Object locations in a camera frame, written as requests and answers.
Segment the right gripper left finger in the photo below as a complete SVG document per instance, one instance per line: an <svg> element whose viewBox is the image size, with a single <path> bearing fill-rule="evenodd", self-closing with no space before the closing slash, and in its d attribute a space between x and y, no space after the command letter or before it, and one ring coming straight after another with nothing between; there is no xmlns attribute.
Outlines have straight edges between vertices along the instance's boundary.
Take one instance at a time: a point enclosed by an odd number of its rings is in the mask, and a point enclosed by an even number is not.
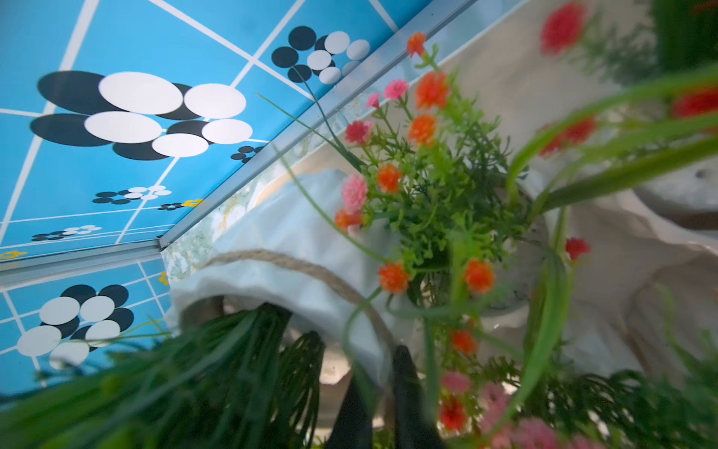
<svg viewBox="0 0 718 449"><path fill-rule="evenodd" d="M338 412L326 449L370 449L375 387L363 375L353 377Z"/></svg>

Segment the orange potted gypsophila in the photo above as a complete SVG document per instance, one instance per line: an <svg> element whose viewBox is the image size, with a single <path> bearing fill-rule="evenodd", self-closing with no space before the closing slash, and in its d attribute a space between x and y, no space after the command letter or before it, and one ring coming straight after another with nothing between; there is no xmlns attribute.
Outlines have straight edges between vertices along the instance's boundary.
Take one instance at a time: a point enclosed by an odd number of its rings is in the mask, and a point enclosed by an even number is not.
<svg viewBox="0 0 718 449"><path fill-rule="evenodd" d="M508 34L519 67L510 78L519 144L599 94L717 60L717 10L706 1L586 1L578 42L552 50L549 19L560 8L531 1ZM579 267L579 310L568 327L566 353L578 370L682 379L657 282L677 301L679 344L703 357L699 333L717 329L717 227L701 231L678 218L716 210L715 159L574 209L593 249Z"/></svg>

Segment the red potted gypsophila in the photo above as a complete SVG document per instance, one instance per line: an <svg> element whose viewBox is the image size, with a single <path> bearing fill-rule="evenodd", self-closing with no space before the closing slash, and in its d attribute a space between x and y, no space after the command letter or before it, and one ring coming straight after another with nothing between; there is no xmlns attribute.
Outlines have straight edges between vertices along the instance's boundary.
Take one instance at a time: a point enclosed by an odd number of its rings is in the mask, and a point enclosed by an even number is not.
<svg viewBox="0 0 718 449"><path fill-rule="evenodd" d="M404 110L408 131L400 136L393 127L377 130L357 120L344 140L333 141L355 173L342 183L342 205L327 222L347 235L383 220L398 234L394 258L355 243L379 263L376 296L418 301L422 282L436 275L447 282L439 316L476 314L469 299L493 293L506 243L532 225L532 204L519 198L509 177L497 124L462 97L423 34L412 35L407 50L419 58L422 78L414 88L390 83L370 105L379 120L390 106Z"/></svg>

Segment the pink potted gypsophila large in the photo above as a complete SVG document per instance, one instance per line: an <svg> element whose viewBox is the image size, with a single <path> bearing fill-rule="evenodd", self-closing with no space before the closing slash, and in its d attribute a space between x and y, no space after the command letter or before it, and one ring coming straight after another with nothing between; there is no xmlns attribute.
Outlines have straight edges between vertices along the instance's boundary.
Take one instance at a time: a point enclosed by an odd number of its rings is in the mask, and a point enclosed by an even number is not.
<svg viewBox="0 0 718 449"><path fill-rule="evenodd" d="M50 353L67 381L5 398L5 448L303 448L329 344L374 387L402 323L376 296L379 263L334 230L312 237L252 213L177 284L181 331L151 348L95 324Z"/></svg>

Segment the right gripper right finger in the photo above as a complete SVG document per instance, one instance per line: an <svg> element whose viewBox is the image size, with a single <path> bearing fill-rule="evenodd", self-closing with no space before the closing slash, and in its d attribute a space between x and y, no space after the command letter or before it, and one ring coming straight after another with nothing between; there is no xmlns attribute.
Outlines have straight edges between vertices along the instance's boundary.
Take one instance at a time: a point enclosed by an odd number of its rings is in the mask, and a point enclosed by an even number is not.
<svg viewBox="0 0 718 449"><path fill-rule="evenodd" d="M407 346L394 351L393 374L396 448L445 448L424 407L424 390Z"/></svg>

